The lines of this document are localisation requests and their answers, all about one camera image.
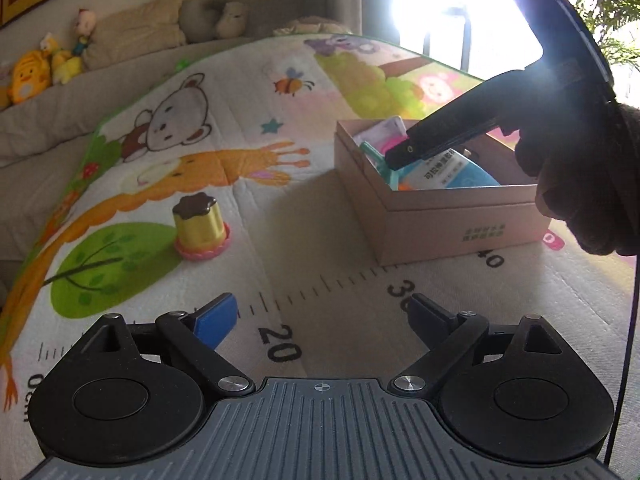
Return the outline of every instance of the circular pad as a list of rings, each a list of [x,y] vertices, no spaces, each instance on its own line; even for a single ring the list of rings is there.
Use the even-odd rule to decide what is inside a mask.
[[[560,386],[530,377],[502,383],[494,391],[494,400],[505,413],[524,420],[552,418],[569,404],[569,397]]]
[[[145,407],[149,392],[137,381],[109,378],[85,384],[74,398],[76,410],[95,420],[126,418]]]
[[[565,370],[505,357],[444,385],[439,411],[462,440],[501,460],[540,465],[599,449],[612,403],[584,365]]]

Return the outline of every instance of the pillow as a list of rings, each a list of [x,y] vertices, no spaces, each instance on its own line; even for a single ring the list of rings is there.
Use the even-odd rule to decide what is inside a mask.
[[[306,16],[292,20],[284,27],[276,28],[274,36],[290,36],[291,34],[352,34],[351,29],[345,24],[321,18],[320,16]]]
[[[186,44],[178,26],[182,0],[155,0],[98,21],[82,59],[96,70]]]

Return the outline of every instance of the yellow plush toy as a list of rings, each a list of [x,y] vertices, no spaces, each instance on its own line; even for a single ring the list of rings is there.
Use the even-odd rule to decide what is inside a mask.
[[[82,59],[75,57],[68,50],[60,48],[51,33],[40,42],[40,49],[45,57],[51,58],[53,84],[66,85],[72,78],[82,73]]]
[[[49,61],[39,50],[33,50],[20,58],[14,66],[9,97],[20,104],[51,86]]]
[[[11,105],[9,86],[11,85],[12,67],[9,63],[0,63],[0,112]]]

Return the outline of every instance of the number 20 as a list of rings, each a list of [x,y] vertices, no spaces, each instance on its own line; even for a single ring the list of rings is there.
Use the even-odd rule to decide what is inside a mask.
[[[283,334],[269,328],[259,328],[258,332],[260,333],[262,343],[265,345],[270,344],[271,341],[269,340],[269,336],[281,340],[291,339],[293,336],[293,330],[291,330],[291,327],[285,324],[282,324],[281,327],[285,331]],[[286,361],[295,361],[296,359],[300,359],[302,357],[302,350],[294,343],[280,343],[267,350],[267,357],[275,363],[285,363]]]

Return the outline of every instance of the stuffed toy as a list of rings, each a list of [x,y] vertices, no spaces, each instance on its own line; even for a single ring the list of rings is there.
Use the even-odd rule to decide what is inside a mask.
[[[234,0],[185,0],[178,24],[189,43],[237,38],[244,34],[248,6]]]
[[[20,104],[51,86],[51,66],[39,50],[33,50],[20,58],[14,66],[9,98]]]
[[[40,50],[45,57],[51,58],[51,75],[54,85],[66,85],[75,76],[84,72],[82,70],[82,59],[73,56],[68,50],[60,48],[51,33],[47,34],[40,42]]]
[[[216,23],[216,35],[220,40],[238,38],[244,34],[249,18],[249,6],[241,2],[229,2]]]
[[[95,29],[97,18],[95,12],[87,9],[80,9],[78,12],[78,20],[76,21],[76,36],[78,43],[74,47],[72,53],[74,56],[82,56],[82,53],[89,45],[89,39]]]

